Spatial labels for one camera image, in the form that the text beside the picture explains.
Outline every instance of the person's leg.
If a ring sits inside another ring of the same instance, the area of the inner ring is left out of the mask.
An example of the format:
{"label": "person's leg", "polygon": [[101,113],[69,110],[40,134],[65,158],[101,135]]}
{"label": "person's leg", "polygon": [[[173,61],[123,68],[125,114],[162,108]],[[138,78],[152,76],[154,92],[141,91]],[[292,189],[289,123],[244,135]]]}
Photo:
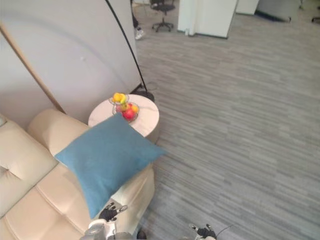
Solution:
{"label": "person's leg", "polygon": [[133,0],[130,0],[131,3],[131,14],[132,14],[132,20],[133,20],[133,27],[135,28],[136,32],[135,32],[135,39],[139,40],[141,39],[146,33],[141,29],[141,27],[139,26],[139,22],[136,19],[135,15],[134,15],[134,11],[132,9],[132,2]]}
{"label": "person's leg", "polygon": [[130,4],[131,4],[131,14],[132,14],[132,20],[133,20],[133,27],[136,29],[138,26],[139,26],[139,22],[138,20],[136,19],[135,15],[134,15],[134,11],[132,9],[132,1],[133,0],[130,0]]}

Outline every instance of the throw pillow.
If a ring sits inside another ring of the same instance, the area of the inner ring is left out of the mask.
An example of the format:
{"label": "throw pillow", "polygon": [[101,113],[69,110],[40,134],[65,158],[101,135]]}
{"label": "throw pillow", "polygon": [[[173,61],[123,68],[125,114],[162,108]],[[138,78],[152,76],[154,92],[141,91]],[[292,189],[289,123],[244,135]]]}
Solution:
{"label": "throw pillow", "polygon": [[93,219],[126,181],[164,153],[118,113],[90,128],[55,157],[77,176]]}

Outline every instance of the fruit bowl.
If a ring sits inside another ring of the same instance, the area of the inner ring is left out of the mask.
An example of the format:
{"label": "fruit bowl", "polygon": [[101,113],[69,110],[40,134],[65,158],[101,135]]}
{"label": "fruit bowl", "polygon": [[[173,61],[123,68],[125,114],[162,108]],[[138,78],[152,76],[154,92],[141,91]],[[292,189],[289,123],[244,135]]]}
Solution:
{"label": "fruit bowl", "polygon": [[128,101],[129,101],[129,95],[124,94],[124,93],[119,93],[119,92],[116,92],[113,95],[113,97],[109,98],[109,102],[112,105],[121,105],[121,104],[127,103]]}
{"label": "fruit bowl", "polygon": [[139,115],[139,107],[137,104],[133,102],[127,102],[126,106],[115,104],[112,108],[112,113],[115,115],[116,113],[122,113],[122,116],[129,123],[136,120]]}

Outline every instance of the apple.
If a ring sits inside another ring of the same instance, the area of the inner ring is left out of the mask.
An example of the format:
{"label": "apple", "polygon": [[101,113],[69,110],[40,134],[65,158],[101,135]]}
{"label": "apple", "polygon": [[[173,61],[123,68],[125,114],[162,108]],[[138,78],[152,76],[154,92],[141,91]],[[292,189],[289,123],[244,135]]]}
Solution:
{"label": "apple", "polygon": [[136,113],[129,108],[128,110],[124,111],[122,115],[127,121],[131,121],[135,118]]}

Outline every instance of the white side table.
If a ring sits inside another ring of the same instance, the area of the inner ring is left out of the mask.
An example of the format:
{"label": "white side table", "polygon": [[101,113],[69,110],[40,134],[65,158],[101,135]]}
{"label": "white side table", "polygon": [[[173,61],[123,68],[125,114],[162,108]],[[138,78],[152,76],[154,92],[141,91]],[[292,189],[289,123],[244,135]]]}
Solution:
{"label": "white side table", "polygon": [[[129,102],[139,106],[139,115],[134,121],[130,122],[130,126],[155,144],[159,137],[159,110],[157,105],[144,96],[134,94],[129,94]],[[108,99],[101,102],[90,114],[89,127],[93,127],[113,116],[113,107]]]}

